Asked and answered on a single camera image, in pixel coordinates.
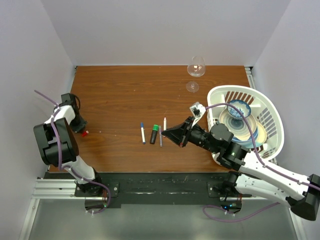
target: gray floor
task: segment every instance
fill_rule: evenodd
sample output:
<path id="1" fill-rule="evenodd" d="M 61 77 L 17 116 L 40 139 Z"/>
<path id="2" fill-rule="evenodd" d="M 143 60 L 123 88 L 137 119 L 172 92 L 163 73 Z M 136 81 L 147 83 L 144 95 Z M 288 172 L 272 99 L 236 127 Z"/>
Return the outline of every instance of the gray floor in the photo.
<path id="1" fill-rule="evenodd" d="M 246 200 L 236 218 L 270 204 Z M 220 210 L 215 217 L 234 219 Z M 289 210 L 281 205 L 239 223 L 208 219 L 197 205 L 123 205 L 85 214 L 84 200 L 41 200 L 30 240 L 296 240 Z"/>

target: stack of dishes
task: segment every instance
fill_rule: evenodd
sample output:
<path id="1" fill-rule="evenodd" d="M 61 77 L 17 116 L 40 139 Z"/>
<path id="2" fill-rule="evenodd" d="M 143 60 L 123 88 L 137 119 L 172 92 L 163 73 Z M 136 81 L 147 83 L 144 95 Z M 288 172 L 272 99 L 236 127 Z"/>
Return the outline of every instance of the stack of dishes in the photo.
<path id="1" fill-rule="evenodd" d="M 232 100 L 229 104 L 235 106 L 244 115 L 253 133 L 256 147 L 264 144 L 267 140 L 267 132 L 262 124 L 256 121 L 255 117 L 251 114 L 250 106 L 242 100 Z M 254 147 L 246 122 L 234 108 L 228 106 L 223 110 L 219 116 L 219 122 L 224 124 L 234 134 L 232 138 L 233 142 L 249 149 Z"/>

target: white wall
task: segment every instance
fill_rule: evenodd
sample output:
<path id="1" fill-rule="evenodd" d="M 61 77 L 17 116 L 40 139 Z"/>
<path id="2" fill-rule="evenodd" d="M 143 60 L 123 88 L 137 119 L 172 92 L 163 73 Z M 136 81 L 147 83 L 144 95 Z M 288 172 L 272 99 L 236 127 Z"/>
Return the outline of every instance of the white wall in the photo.
<path id="1" fill-rule="evenodd" d="M 279 163 L 305 175 L 320 175 L 320 1 L 292 0 L 253 67 L 258 90 L 279 111 L 284 147 Z M 304 221 L 309 240 L 319 239 L 316 222 Z"/>
<path id="2" fill-rule="evenodd" d="M 75 65 L 252 66 L 290 0 L 41 0 Z"/>
<path id="3" fill-rule="evenodd" d="M 52 105 L 38 89 L 59 100 L 73 65 L 39 0 L 0 1 L 0 239 L 16 240 L 32 190 L 45 172 L 33 127 Z"/>

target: white basket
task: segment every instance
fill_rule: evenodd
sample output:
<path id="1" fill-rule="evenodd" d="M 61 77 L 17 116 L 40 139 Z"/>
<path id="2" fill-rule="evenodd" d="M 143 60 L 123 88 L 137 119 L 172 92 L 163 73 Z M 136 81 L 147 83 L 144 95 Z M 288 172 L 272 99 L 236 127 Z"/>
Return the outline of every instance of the white basket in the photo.
<path id="1" fill-rule="evenodd" d="M 208 106 L 228 103 L 231 100 L 242 100 L 250 105 L 251 114 L 263 125 L 267 134 L 265 143 L 257 148 L 259 155 L 265 161 L 275 158 L 284 145 L 285 136 L 284 126 L 273 103 L 261 92 L 238 85 L 217 86 L 211 89 L 207 96 Z M 209 131 L 218 123 L 220 113 L 225 108 L 226 106 L 217 106 L 207 110 Z"/>

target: black marker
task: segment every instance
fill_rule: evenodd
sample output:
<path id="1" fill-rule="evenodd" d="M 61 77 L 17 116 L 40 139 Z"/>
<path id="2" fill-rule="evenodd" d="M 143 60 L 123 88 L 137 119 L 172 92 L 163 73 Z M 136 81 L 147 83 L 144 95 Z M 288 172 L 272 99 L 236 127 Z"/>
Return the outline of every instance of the black marker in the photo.
<path id="1" fill-rule="evenodd" d="M 151 138 L 150 138 L 150 144 L 155 144 L 156 138 L 157 138 L 158 129 L 159 129 L 158 125 L 153 125 Z"/>

